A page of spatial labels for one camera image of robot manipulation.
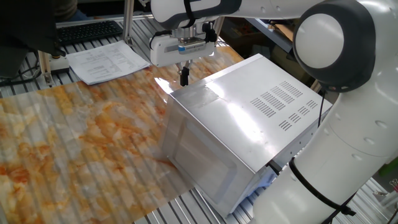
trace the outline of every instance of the metal frame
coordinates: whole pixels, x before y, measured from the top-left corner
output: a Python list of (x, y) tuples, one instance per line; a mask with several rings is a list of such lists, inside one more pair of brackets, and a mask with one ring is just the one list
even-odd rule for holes
[(122, 38), (128, 44), (128, 46), (133, 46), (132, 41), (132, 17), (134, 14), (134, 0), (125, 0), (124, 2), (124, 17), (123, 17), (123, 29)]
[(216, 31), (217, 38), (220, 36), (221, 28), (223, 27), (225, 17), (221, 16), (218, 19), (216, 19), (216, 22), (214, 23), (214, 30)]
[(285, 52), (289, 53), (292, 50), (292, 42), (283, 34), (280, 34), (273, 29), (268, 29), (270, 24), (264, 22), (263, 19), (246, 18), (246, 20), (274, 41), (275, 44), (281, 47)]
[(48, 86), (54, 85), (54, 80), (51, 76), (51, 68), (50, 68), (50, 59), (49, 55), (45, 52), (39, 52), (39, 62), (40, 62), (40, 69), (42, 70), (42, 74), (44, 76), (44, 82)]

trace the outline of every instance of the ventilation slot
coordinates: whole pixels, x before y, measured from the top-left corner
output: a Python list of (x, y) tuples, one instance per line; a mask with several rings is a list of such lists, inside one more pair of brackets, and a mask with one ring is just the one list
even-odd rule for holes
[(298, 112), (300, 114), (302, 114), (303, 116), (305, 116), (308, 112), (310, 112), (310, 110), (308, 110), (305, 106), (301, 107)]
[(283, 87), (285, 90), (287, 90), (289, 93), (293, 94), (295, 97), (299, 97), (303, 95), (302, 92), (300, 92), (298, 89), (294, 88), (291, 84), (289, 84), (287, 81), (282, 82), (279, 84), (281, 87)]
[(294, 113), (294, 114), (290, 115), (289, 119), (292, 122), (297, 123), (298, 121), (300, 121), (301, 117), (298, 114)]
[(273, 87), (271, 91), (273, 91), (276, 96), (278, 96), (288, 104), (294, 101), (294, 99), (291, 96), (289, 96), (284, 90), (281, 90), (277, 86)]
[(265, 114), (267, 117), (272, 117), (276, 112), (271, 109), (269, 106), (267, 106), (263, 101), (261, 101), (259, 98), (256, 98), (250, 102), (255, 106), (258, 110), (261, 111), (261, 113)]
[(307, 106), (309, 106), (311, 109), (314, 109), (314, 108), (316, 108), (318, 106), (318, 103), (314, 102), (313, 100), (310, 100), (307, 103)]
[(285, 131), (287, 131), (291, 126), (292, 125), (289, 122), (287, 122), (286, 120), (279, 125), (279, 127)]
[(261, 95), (270, 105), (275, 107), (278, 110), (281, 110), (285, 107), (285, 105), (280, 102), (277, 98), (272, 96), (269, 92), (266, 92), (265, 94)]

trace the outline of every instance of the person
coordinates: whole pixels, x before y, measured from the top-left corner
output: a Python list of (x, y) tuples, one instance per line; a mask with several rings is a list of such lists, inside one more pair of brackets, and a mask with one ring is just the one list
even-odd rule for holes
[(84, 21), (89, 18), (77, 8), (77, 0), (54, 0), (56, 22)]

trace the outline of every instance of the keyboard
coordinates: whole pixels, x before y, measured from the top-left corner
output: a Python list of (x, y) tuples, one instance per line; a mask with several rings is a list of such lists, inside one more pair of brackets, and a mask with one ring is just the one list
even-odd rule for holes
[(91, 24), (62, 27), (57, 29), (60, 45), (119, 35), (123, 29), (115, 21), (95, 22)]

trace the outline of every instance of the marble pattern sheet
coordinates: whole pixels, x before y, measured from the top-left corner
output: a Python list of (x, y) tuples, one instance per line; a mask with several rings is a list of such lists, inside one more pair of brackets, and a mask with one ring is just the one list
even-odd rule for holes
[[(242, 58), (194, 60), (190, 83)], [(176, 66), (0, 99), (0, 202), (8, 223), (132, 223), (192, 186), (157, 141)]]

